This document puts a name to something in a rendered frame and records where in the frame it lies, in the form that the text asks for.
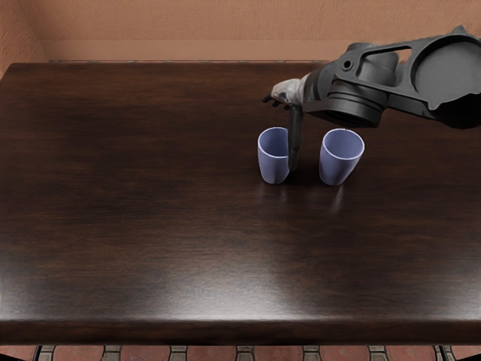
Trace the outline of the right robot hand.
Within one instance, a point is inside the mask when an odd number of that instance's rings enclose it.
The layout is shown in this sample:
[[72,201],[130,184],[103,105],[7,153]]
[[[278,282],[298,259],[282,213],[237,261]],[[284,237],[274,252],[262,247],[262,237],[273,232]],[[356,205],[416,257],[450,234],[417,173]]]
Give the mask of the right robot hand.
[[294,171],[297,168],[301,148],[304,119],[302,103],[306,79],[307,77],[301,79],[293,78],[277,83],[262,99],[263,103],[272,102],[272,107],[284,105],[284,109],[289,112],[288,164],[290,171]]

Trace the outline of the lavender plastic cup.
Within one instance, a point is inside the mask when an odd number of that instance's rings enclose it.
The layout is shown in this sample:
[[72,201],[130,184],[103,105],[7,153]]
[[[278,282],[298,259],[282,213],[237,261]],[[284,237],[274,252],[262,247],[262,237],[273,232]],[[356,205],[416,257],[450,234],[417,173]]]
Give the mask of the lavender plastic cup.
[[319,176],[329,186],[341,185],[357,166],[365,151],[362,137],[349,129],[332,129],[322,139]]
[[272,127],[258,137],[258,161],[262,179],[281,184],[289,175],[288,130]]

